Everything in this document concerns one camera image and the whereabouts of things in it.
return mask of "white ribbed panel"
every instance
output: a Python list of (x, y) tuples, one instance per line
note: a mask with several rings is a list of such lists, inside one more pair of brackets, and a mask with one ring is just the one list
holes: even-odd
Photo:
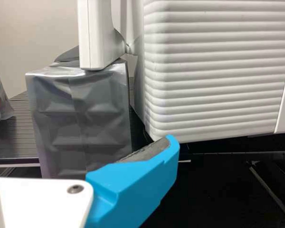
[(153, 139), (273, 133), (284, 86), (285, 0), (144, 0)]

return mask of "black table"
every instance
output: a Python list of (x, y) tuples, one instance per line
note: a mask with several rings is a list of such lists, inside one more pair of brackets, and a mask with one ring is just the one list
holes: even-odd
[(27, 92), (10, 103), (14, 117), (0, 122), (0, 167), (39, 166)]

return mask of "white wall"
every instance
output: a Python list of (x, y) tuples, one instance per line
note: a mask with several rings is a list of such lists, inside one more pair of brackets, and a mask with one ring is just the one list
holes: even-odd
[(0, 0), (0, 77), (8, 97), (24, 74), (78, 45), (76, 0)]

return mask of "black surface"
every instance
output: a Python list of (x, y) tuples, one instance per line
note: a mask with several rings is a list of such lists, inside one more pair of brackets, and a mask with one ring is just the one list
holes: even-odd
[(39, 163), (27, 92), (10, 104), (14, 117), (0, 122), (0, 164)]
[(181, 163), (142, 227), (285, 228), (285, 215), (244, 162), (211, 159)]

